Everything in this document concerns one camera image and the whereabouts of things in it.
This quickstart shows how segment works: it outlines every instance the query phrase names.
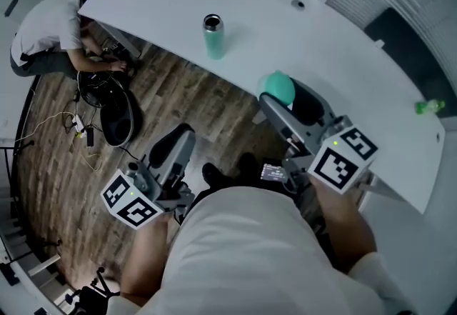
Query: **power strip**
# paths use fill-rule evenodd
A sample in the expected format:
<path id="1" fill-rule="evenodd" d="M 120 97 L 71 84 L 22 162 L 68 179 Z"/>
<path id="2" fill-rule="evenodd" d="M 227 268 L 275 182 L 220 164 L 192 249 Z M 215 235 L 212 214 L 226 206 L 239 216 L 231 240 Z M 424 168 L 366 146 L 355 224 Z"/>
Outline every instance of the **power strip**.
<path id="1" fill-rule="evenodd" d="M 71 121 L 73 122 L 73 124 L 75 124 L 74 128 L 76 129 L 76 132 L 79 134 L 78 137 L 81 139 L 83 137 L 86 137 L 87 133 L 84 128 L 83 121 L 81 120 L 79 115 L 78 114 L 75 115 L 75 117 L 73 117 L 73 119 Z"/>

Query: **wooden floor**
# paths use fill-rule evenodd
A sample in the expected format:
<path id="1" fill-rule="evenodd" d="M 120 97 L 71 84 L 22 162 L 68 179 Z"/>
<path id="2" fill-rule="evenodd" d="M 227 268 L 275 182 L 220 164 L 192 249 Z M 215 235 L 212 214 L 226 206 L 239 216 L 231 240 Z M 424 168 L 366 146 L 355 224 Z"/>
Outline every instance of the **wooden floor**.
<path id="1" fill-rule="evenodd" d="M 143 59 L 144 67 L 131 84 L 144 114 L 139 135 L 128 145 L 133 155 L 142 154 L 151 139 L 172 126 L 190 124 L 197 142 L 185 181 L 194 192 L 206 187 L 201 167 L 207 161 L 234 174 L 237 159 L 245 151 L 259 159 L 283 156 L 286 145 L 272 126 L 267 121 L 258 126 L 251 122 L 259 110 L 253 96 L 155 46 Z M 75 89 L 76 82 L 60 74 L 44 76 L 24 136 L 48 116 L 63 111 Z M 74 103 L 69 103 L 66 110 L 74 112 Z M 93 111 L 82 100 L 78 103 L 78 113 L 86 123 Z M 98 112 L 94 121 L 99 125 Z M 66 134 L 61 116 L 43 124 L 33 139 L 35 146 L 18 159 L 21 201 L 33 235 L 63 241 L 57 265 L 74 288 L 88 284 L 98 266 L 119 279 L 134 232 L 109 216 L 99 192 L 115 169 L 130 157 L 107 145 L 97 131 L 94 147 L 87 148 L 85 139 Z M 101 164 L 101 168 L 93 171 L 82 156 L 92 166 Z M 55 254 L 55 249 L 49 249 L 48 254 Z"/>

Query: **black panel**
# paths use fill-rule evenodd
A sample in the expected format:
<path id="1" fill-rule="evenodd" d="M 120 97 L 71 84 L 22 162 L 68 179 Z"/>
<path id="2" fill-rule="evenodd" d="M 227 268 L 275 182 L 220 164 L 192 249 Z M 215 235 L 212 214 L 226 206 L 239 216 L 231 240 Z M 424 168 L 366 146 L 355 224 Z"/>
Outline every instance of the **black panel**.
<path id="1" fill-rule="evenodd" d="M 457 96 L 435 57 L 410 25 L 394 9 L 385 10 L 365 33 L 384 42 L 383 50 L 403 69 L 426 100 L 446 102 L 439 117 L 457 116 Z"/>

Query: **small screen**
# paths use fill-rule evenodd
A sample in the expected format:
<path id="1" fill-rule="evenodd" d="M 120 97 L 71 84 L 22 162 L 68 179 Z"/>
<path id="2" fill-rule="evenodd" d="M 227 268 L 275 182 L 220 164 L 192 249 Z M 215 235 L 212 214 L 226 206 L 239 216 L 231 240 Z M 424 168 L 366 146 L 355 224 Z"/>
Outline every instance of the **small screen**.
<path id="1" fill-rule="evenodd" d="M 260 179 L 264 181 L 280 181 L 286 183 L 288 180 L 286 170 L 282 166 L 264 164 Z"/>

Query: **person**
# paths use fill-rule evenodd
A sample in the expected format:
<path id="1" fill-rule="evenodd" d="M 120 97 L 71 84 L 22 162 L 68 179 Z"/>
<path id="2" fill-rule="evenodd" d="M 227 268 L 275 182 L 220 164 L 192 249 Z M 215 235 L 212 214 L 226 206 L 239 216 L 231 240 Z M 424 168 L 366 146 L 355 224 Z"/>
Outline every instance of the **person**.
<path id="1" fill-rule="evenodd" d="M 212 164 L 204 178 L 210 189 L 197 197 L 170 252 L 168 216 L 136 232 L 108 315 L 413 313 L 348 195 L 310 177 L 331 261 L 291 198 L 234 186 Z"/>
<path id="2" fill-rule="evenodd" d="M 43 0 L 26 15 L 11 45 L 10 62 L 16 75 L 62 72 L 75 79 L 77 71 L 125 71 L 126 62 L 105 55 L 89 34 L 92 20 L 78 15 L 86 1 Z M 83 45 L 104 61 L 87 58 Z"/>

